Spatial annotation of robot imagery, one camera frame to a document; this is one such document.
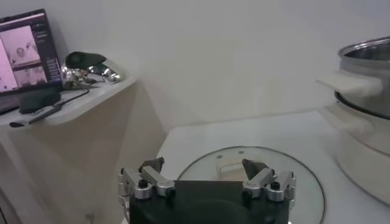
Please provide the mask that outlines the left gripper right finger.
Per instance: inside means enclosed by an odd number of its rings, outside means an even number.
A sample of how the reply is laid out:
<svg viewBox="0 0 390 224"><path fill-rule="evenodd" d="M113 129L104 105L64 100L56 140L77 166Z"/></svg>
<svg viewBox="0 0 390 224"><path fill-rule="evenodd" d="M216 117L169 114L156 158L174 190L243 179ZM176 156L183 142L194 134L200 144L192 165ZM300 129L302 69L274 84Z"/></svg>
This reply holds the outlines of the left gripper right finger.
<svg viewBox="0 0 390 224"><path fill-rule="evenodd" d="M252 201L262 195L269 201L294 201L296 176L292 171L276 173L265 163L243 159L241 161L248 180L243 182L244 201Z"/></svg>

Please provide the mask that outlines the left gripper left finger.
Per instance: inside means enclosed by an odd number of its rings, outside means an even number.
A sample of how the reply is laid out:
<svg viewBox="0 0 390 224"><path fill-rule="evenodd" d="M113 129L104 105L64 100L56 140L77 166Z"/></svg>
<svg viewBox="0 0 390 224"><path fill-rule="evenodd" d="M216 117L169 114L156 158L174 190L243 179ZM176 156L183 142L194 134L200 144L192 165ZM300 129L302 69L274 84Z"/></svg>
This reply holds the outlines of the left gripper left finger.
<svg viewBox="0 0 390 224"><path fill-rule="evenodd" d="M165 163L163 157L147 160L138 169L121 168L118 174L118 195L129 198L133 195L138 200L148 200L153 190L164 198L176 194L176 184L163 177L160 172Z"/></svg>

